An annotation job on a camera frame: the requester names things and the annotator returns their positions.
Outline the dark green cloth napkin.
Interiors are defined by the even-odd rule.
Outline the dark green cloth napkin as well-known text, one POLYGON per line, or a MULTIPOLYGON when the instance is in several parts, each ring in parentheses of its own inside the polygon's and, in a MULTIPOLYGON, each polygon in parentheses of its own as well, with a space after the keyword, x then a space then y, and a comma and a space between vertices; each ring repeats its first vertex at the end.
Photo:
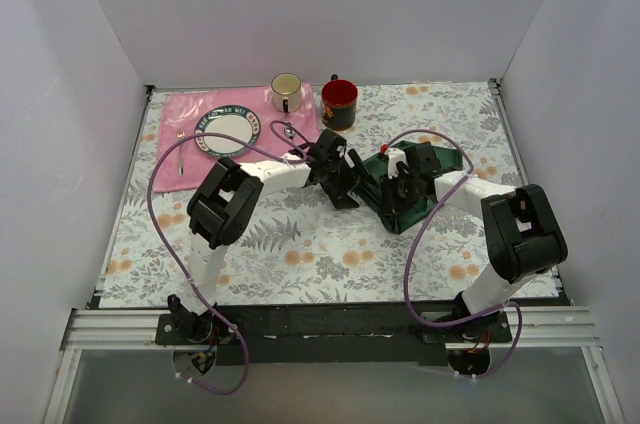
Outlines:
POLYGON ((426 176, 434 186, 434 199, 422 201, 401 214, 382 213, 382 176, 387 174, 387 159, 381 153, 366 159, 363 163, 368 171, 368 180, 353 192, 358 195, 376 214, 385 229, 400 234, 414 224, 425 219, 436 206, 434 179, 450 171, 463 169, 462 153, 457 149, 432 146, 431 143, 411 143, 400 141, 393 145, 406 153, 408 166, 426 176))

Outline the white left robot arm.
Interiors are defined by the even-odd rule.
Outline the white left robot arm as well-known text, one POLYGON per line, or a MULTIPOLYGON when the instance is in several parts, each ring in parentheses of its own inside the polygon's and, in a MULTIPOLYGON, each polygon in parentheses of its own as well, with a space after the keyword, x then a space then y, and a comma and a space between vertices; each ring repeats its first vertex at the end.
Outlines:
POLYGON ((256 163, 218 159, 187 205, 190 251, 186 261, 176 259, 186 288, 168 297, 175 328, 200 344, 214 339, 217 327, 232 326, 215 309, 217 279, 228 247, 244 234, 260 198, 318 185, 335 209, 346 210, 358 206, 350 195, 373 182, 358 153, 331 130, 256 163))

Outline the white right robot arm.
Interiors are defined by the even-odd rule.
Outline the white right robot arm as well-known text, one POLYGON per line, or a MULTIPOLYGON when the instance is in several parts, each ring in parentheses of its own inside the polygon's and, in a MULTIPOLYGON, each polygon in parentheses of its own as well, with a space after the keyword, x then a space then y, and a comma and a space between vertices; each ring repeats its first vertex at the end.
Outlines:
POLYGON ((472 170, 445 167, 428 143, 401 150, 381 148, 387 161, 382 176, 383 210, 398 212, 424 198, 434 204, 412 244, 403 277, 405 305, 421 325, 453 328, 464 341, 475 341, 489 328, 487 316, 501 311, 511 297, 535 276, 568 257, 568 247, 542 187, 498 185, 472 170), (459 293, 450 315, 429 322, 409 297, 409 273, 419 239, 436 213, 450 204, 483 222, 489 265, 459 293))

